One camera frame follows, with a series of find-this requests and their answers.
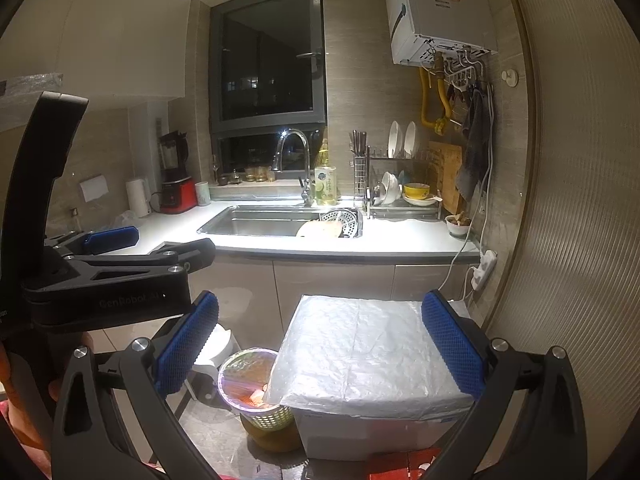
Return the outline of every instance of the chrome faucet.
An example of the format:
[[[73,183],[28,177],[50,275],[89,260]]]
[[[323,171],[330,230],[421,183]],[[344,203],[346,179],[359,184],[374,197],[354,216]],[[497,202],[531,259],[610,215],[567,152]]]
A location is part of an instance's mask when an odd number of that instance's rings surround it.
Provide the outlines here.
[[[288,128],[287,130],[283,130],[278,138],[278,145],[276,146],[276,153],[273,155],[273,167],[271,168],[273,171],[282,171],[282,149],[284,147],[284,141],[291,134],[296,134],[302,140],[302,146],[305,149],[305,171],[306,178],[305,181],[300,181],[300,185],[302,186],[302,200],[305,202],[305,206],[312,206],[314,203],[314,198],[311,195],[311,154],[309,152],[309,141],[306,140],[306,135],[302,133],[300,130],[295,128]]]

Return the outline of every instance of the blue textured pad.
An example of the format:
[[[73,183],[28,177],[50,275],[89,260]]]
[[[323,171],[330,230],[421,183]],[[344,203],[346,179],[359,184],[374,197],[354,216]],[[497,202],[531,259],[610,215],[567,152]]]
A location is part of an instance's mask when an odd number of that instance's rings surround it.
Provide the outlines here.
[[[163,397],[179,391],[204,343],[218,323],[218,299],[206,292],[195,311],[156,359],[155,387]]]
[[[134,246],[139,239],[138,229],[133,226],[109,229],[91,233],[82,244],[82,249],[87,254],[103,254]]]
[[[482,358],[434,292],[422,300],[422,322],[460,391],[478,400],[484,391]]]

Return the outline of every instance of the white countertop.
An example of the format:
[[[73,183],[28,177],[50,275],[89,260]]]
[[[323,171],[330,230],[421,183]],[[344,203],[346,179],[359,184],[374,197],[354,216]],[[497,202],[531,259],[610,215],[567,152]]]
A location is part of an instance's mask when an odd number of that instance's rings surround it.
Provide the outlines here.
[[[366,259],[389,263],[448,264],[460,250],[463,240],[453,238],[443,221],[417,219],[364,218],[359,238],[313,240],[285,236],[207,235],[198,229],[215,215],[233,205],[301,205],[300,200],[212,202],[179,215],[152,213],[140,221],[140,240],[130,248],[113,254],[147,254],[165,242],[190,242],[210,238],[219,253],[286,259]],[[457,263],[477,263],[479,251],[469,240]]]

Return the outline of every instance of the white plastic stool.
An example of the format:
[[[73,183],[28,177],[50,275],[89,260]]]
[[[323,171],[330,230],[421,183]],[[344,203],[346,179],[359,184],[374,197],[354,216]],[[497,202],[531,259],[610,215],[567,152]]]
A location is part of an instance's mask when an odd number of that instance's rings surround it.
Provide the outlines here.
[[[213,383],[218,383],[218,367],[226,361],[226,359],[240,350],[236,338],[231,330],[225,330],[220,324],[217,324],[211,332],[209,339],[204,343],[200,355],[193,364],[191,369],[194,372],[207,374],[213,379]],[[187,391],[191,394],[192,399],[196,399],[196,394],[187,379],[184,380]]]

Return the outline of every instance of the yellow bowl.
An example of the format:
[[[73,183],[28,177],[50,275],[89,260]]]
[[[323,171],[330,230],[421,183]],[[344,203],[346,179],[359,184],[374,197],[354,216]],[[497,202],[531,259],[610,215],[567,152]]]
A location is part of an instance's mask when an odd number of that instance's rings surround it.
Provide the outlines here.
[[[429,196],[429,184],[405,184],[402,186],[404,190],[404,194],[409,198],[413,198],[414,200],[424,200]]]

